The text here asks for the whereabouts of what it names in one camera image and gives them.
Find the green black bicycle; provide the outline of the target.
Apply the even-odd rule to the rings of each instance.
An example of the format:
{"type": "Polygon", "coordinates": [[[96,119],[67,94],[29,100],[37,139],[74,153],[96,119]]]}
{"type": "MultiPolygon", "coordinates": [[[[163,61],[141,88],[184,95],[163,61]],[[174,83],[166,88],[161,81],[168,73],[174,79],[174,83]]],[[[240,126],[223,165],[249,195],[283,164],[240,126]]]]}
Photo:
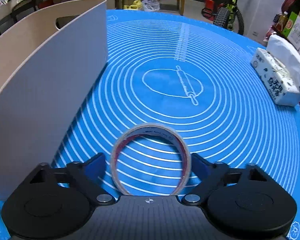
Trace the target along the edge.
{"type": "Polygon", "coordinates": [[[204,0],[205,7],[201,13],[204,18],[212,21],[214,25],[244,34],[244,20],[238,8],[238,0],[204,0]]]}

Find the beige plastic storage bin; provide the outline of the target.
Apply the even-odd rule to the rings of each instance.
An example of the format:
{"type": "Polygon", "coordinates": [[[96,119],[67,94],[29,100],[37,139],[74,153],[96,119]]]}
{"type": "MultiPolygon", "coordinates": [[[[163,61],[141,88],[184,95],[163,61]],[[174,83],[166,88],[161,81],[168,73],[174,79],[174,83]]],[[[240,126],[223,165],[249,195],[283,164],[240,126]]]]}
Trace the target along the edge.
{"type": "Polygon", "coordinates": [[[108,58],[107,0],[40,9],[0,35],[0,200],[50,163],[108,58]]]}

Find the green white carton box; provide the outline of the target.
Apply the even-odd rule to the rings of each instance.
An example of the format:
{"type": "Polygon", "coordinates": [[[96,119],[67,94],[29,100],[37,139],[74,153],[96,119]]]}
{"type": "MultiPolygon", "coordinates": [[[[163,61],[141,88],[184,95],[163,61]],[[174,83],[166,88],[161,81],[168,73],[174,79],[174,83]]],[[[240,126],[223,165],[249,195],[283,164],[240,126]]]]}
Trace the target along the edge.
{"type": "Polygon", "coordinates": [[[300,16],[291,12],[283,36],[298,50],[300,48],[300,16]]]}

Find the white refrigerator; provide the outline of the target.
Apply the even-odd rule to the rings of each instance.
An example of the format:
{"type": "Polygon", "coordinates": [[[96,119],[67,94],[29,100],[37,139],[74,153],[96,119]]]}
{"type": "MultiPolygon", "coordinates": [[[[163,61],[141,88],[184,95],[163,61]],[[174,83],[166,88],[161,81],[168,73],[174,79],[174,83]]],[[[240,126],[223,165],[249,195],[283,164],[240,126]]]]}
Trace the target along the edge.
{"type": "Polygon", "coordinates": [[[238,0],[237,5],[244,20],[244,36],[264,45],[264,38],[281,13],[285,0],[238,0]]]}

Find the black metal shelf rack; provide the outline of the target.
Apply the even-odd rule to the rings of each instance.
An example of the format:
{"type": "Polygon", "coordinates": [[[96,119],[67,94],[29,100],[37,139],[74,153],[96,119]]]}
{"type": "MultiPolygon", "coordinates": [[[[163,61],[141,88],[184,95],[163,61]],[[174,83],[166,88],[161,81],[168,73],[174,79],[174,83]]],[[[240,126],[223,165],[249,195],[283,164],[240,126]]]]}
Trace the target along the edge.
{"type": "Polygon", "coordinates": [[[17,16],[29,10],[30,8],[32,8],[34,11],[37,11],[35,0],[22,0],[20,3],[16,4],[12,8],[11,13],[9,13],[7,16],[0,19],[0,26],[8,22],[10,19],[12,19],[14,23],[17,23],[18,22],[17,16]]]}

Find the clear adhesive tape roll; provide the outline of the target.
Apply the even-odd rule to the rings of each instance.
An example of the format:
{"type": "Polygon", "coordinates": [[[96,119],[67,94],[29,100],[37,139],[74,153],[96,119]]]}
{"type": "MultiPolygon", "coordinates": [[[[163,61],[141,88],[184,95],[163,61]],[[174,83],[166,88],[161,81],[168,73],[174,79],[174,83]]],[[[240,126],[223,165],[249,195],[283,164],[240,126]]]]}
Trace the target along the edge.
{"type": "Polygon", "coordinates": [[[123,195],[179,195],[191,174],[191,154],[174,129],[143,123],[114,142],[109,167],[112,181],[123,195]]]}

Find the white tissue pack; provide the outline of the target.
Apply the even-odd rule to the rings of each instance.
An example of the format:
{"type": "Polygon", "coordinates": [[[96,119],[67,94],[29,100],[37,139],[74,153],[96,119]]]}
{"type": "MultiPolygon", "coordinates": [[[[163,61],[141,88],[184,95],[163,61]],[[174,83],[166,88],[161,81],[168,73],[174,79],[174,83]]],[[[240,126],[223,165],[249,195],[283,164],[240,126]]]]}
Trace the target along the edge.
{"type": "Polygon", "coordinates": [[[250,64],[275,104],[294,107],[300,102],[300,54],[291,43],[271,35],[266,49],[257,48],[250,64]]]}

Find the yellow detergent jug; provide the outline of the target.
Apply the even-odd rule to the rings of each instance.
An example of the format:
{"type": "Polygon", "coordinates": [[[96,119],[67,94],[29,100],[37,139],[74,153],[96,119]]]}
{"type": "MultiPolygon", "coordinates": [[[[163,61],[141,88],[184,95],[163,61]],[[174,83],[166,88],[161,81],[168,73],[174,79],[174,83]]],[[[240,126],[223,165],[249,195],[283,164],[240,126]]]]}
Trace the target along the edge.
{"type": "Polygon", "coordinates": [[[131,5],[124,5],[123,10],[142,10],[142,0],[134,0],[131,5]]]}

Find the white plastic bag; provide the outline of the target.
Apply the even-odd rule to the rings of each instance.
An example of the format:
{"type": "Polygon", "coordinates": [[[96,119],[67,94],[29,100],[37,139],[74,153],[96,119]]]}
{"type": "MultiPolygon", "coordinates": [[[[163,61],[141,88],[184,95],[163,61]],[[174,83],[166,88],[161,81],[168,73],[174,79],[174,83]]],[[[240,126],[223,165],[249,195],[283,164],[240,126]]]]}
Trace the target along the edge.
{"type": "Polygon", "coordinates": [[[158,12],[160,3],[157,0],[142,0],[142,8],[146,12],[158,12]]]}

